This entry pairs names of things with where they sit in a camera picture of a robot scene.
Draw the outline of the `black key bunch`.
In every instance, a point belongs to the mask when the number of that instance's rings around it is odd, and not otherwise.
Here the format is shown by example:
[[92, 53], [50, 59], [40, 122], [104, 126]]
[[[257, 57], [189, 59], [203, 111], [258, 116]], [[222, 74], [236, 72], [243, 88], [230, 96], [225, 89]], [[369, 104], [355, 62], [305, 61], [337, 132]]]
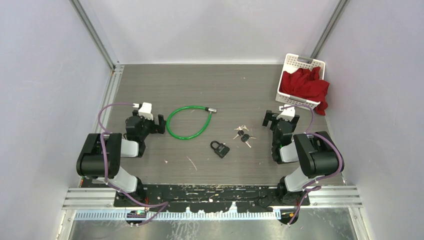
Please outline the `black key bunch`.
[[240, 139], [249, 148], [251, 148], [252, 146], [249, 143], [249, 139], [256, 139], [256, 137], [250, 136], [248, 133], [245, 133], [243, 130], [238, 130], [237, 134], [234, 136], [233, 140], [235, 140], [235, 139]]

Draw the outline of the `black padlock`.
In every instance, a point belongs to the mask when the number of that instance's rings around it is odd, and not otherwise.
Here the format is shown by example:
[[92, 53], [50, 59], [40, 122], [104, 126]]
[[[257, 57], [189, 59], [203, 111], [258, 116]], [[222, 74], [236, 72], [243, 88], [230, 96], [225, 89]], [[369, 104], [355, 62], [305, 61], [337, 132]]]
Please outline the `black padlock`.
[[213, 140], [210, 143], [210, 147], [213, 150], [213, 152], [221, 159], [223, 159], [230, 152], [230, 148], [228, 146], [216, 140]]

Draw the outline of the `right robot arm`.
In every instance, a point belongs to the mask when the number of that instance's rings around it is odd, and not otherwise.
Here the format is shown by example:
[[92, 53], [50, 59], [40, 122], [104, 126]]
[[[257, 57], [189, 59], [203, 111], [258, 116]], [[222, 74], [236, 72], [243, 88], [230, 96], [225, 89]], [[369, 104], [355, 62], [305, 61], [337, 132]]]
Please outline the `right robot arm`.
[[277, 184], [275, 196], [283, 205], [299, 204], [312, 181], [337, 175], [344, 159], [326, 131], [294, 134], [299, 115], [267, 110], [262, 125], [272, 132], [271, 157], [277, 164], [299, 163]]

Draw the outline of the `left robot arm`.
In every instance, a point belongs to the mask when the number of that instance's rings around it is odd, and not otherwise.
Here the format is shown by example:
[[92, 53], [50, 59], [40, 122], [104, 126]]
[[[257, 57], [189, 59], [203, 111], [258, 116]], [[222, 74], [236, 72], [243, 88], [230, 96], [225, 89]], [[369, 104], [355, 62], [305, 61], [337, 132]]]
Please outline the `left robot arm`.
[[107, 181], [116, 187], [117, 194], [138, 207], [146, 202], [146, 191], [139, 177], [121, 166], [121, 158], [141, 158], [146, 150], [145, 140], [151, 134], [164, 134], [166, 120], [162, 114], [148, 119], [136, 110], [125, 120], [125, 133], [90, 133], [87, 135], [76, 161], [81, 177]]

